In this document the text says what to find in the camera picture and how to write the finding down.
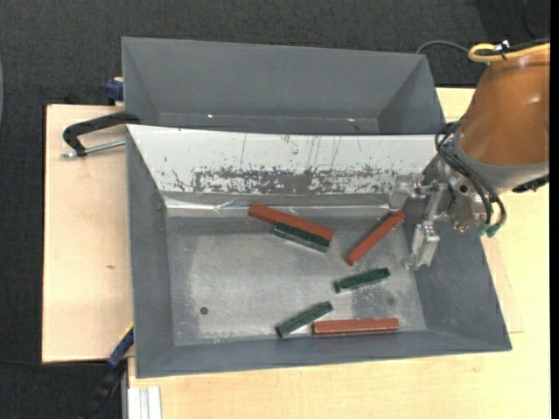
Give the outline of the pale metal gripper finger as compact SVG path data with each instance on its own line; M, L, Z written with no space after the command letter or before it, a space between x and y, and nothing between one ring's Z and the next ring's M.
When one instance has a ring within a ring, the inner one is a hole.
M438 182L427 182L424 174L398 175L390 193L389 208L391 210L401 210L409 199L425 199L437 189Z
M411 253L402 261L404 268L416 271L423 266L430 267L439 243L433 221L424 220L417 224L411 238Z

